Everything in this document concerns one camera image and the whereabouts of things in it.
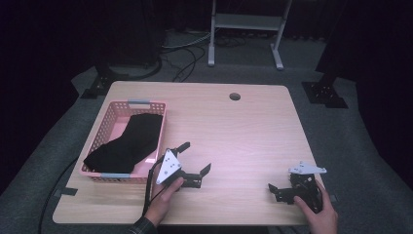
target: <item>plastic basket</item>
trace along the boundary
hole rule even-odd
[[[102,144],[120,137],[131,116],[143,113],[159,114],[164,116],[158,146],[154,152],[136,164],[130,174],[97,173],[91,171],[85,164],[83,164],[80,168],[80,174],[90,177],[94,182],[146,183],[148,172],[158,159],[159,149],[164,135],[163,132],[167,117],[167,105],[165,103],[136,99],[110,102],[99,129],[94,137],[94,141],[90,146],[88,155],[98,149]]]

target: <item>white shelf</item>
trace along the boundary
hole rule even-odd
[[[215,27],[278,31],[281,17],[216,14]]]

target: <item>grommet hole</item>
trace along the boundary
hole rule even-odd
[[[237,93],[231,93],[230,94],[230,99],[231,100],[239,100],[239,99],[241,99],[241,95],[237,94]]]

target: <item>table top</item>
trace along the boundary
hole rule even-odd
[[[241,99],[231,100],[232,93]],[[286,87],[157,82],[111,86],[66,185],[78,191],[61,196],[55,222],[127,224],[140,218],[144,184],[97,183],[79,174],[110,101],[131,98],[167,104],[160,152],[190,141],[179,155],[182,169],[197,174],[211,163],[200,189],[182,188],[173,196],[162,224],[307,223],[296,206],[277,202],[268,188],[290,187],[288,168],[300,161],[316,164]]]

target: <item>human hand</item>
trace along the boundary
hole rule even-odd
[[[155,227],[157,227],[167,215],[172,195],[183,184],[182,177],[177,178],[169,187],[166,187],[163,184],[157,184],[155,181],[158,177],[160,168],[161,165],[158,165],[155,168],[152,180],[152,202],[145,214],[145,217],[148,218]]]
[[[338,214],[331,205],[327,191],[316,180],[322,196],[322,211],[315,214],[300,197],[295,196],[294,202],[306,216],[312,234],[336,234]]]

